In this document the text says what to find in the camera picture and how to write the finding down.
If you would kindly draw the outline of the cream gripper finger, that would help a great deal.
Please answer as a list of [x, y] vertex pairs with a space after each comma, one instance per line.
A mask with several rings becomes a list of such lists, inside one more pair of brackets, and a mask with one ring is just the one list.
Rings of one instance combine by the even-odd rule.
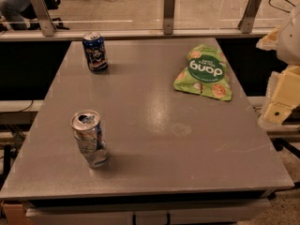
[[300, 67], [288, 65], [283, 71], [271, 73], [260, 119], [281, 125], [300, 105]]

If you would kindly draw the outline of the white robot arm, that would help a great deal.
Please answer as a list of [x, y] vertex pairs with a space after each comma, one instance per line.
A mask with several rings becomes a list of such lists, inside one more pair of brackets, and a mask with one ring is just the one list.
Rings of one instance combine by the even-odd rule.
[[281, 125], [300, 105], [300, 4], [256, 47], [276, 51], [277, 58], [287, 64], [280, 73], [271, 73], [261, 111], [262, 120]]

